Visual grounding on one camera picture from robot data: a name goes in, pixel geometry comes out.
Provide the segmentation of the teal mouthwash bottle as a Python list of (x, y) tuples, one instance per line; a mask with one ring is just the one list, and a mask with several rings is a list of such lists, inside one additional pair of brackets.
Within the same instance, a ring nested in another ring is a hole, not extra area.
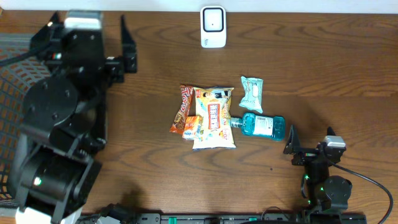
[(246, 136), (281, 141), (285, 138), (285, 119), (282, 116), (263, 116), (245, 113), (242, 118), (231, 118), (230, 126), (239, 128)]

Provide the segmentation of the red orange snack packet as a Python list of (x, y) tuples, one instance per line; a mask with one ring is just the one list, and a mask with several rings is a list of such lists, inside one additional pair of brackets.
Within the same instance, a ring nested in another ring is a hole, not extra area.
[(173, 123), (169, 129), (171, 133), (183, 134), (185, 123), (190, 112), (193, 100), (194, 87), (191, 85), (180, 85), (180, 93), (182, 97), (182, 104), (178, 110)]

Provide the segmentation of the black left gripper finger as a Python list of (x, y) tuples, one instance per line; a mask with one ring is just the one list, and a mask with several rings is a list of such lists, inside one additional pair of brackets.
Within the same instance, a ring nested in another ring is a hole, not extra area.
[(127, 29), (125, 17), (121, 16), (121, 45), (124, 60), (124, 71), (126, 73), (137, 72), (137, 50), (136, 43)]
[(55, 12), (48, 23), (30, 39), (29, 49), (43, 49), (44, 51), (61, 52), (63, 36), (64, 25), (60, 20), (59, 13)]

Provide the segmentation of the mint green tissue pack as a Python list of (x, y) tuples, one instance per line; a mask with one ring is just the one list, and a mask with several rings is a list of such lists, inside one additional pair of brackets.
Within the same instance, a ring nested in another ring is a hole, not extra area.
[(262, 87), (264, 81), (260, 78), (241, 77), (241, 84), (244, 89), (244, 96), (239, 106), (251, 111), (263, 113), (262, 109)]

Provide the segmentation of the yellow snack bag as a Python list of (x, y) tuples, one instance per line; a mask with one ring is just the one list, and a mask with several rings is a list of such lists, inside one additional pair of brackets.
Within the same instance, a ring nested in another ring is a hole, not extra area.
[(231, 95), (234, 88), (194, 88), (195, 111), (203, 118), (193, 150), (235, 149), (231, 130)]

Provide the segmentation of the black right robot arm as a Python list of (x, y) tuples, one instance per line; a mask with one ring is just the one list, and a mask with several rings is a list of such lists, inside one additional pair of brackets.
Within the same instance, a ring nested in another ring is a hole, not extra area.
[(346, 143), (331, 127), (315, 148), (301, 146), (295, 126), (290, 127), (283, 153), (293, 155), (292, 165), (304, 167), (301, 194), (308, 200), (308, 207), (297, 212), (291, 221), (340, 224), (367, 222), (363, 214), (345, 213), (353, 185), (350, 180), (330, 175), (329, 172), (329, 167), (339, 163), (345, 151)]

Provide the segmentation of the small orange box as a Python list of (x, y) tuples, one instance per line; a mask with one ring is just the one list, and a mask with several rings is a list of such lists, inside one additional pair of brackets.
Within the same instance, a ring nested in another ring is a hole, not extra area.
[(188, 116), (182, 137), (186, 140), (197, 139), (200, 135), (202, 123), (203, 118), (201, 116)]

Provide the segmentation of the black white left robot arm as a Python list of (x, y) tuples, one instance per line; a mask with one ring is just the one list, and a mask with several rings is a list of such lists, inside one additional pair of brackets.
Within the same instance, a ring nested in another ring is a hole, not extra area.
[(49, 71), (29, 88), (9, 186), (18, 223), (76, 223), (100, 172), (95, 155), (108, 136), (106, 92), (137, 72), (136, 43), (120, 23), (122, 54), (104, 53), (103, 15), (54, 14), (30, 40), (28, 52), (2, 66), (35, 57)]

